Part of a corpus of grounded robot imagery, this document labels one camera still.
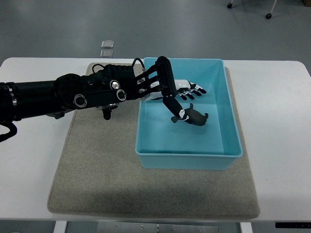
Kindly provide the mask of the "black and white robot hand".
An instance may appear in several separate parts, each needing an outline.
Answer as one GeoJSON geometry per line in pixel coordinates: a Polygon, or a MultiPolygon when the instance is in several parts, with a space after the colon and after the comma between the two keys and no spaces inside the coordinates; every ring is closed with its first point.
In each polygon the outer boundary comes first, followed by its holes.
{"type": "MultiPolygon", "coordinates": [[[[195,94],[196,96],[202,96],[203,94],[207,93],[207,91],[201,86],[197,85],[196,83],[189,82],[188,80],[175,80],[175,86],[177,96],[181,97],[183,100],[193,100],[193,94],[195,94]]],[[[148,94],[145,97],[141,98],[141,100],[163,100],[164,105],[171,111],[173,116],[182,117],[180,111],[183,109],[183,107],[179,104],[179,102],[175,98],[166,100],[160,91],[148,94]]]]}

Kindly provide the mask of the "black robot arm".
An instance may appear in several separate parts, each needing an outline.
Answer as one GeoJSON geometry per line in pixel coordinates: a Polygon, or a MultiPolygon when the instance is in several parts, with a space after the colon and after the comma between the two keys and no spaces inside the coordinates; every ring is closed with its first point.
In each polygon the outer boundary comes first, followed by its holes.
{"type": "Polygon", "coordinates": [[[108,64],[88,76],[70,73],[55,81],[1,83],[0,124],[9,132],[1,134],[0,140],[17,134],[14,121],[43,115],[60,119],[73,110],[100,106],[104,118],[109,120],[114,104],[156,92],[177,117],[182,107],[175,98],[177,90],[171,63],[164,56],[138,76],[134,74],[133,65],[108,64]]]}

